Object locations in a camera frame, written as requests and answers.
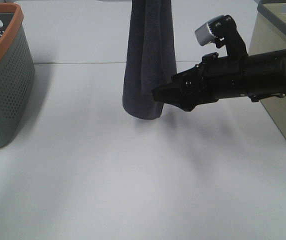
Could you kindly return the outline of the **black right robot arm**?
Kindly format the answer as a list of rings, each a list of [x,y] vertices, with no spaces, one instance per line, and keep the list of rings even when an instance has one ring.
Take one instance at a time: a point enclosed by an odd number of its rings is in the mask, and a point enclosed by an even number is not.
[[[220,99],[248,97],[252,102],[286,96],[286,49],[250,55],[240,60],[213,52],[201,63],[175,74],[171,82],[152,90],[156,102],[186,112]]]

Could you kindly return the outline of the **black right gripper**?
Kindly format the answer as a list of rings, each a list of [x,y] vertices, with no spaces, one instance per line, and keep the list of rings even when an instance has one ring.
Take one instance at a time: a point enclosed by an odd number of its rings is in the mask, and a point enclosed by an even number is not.
[[[190,112],[220,99],[247,97],[244,60],[219,57],[217,52],[204,55],[194,67],[173,75],[171,83],[154,88],[153,99]]]

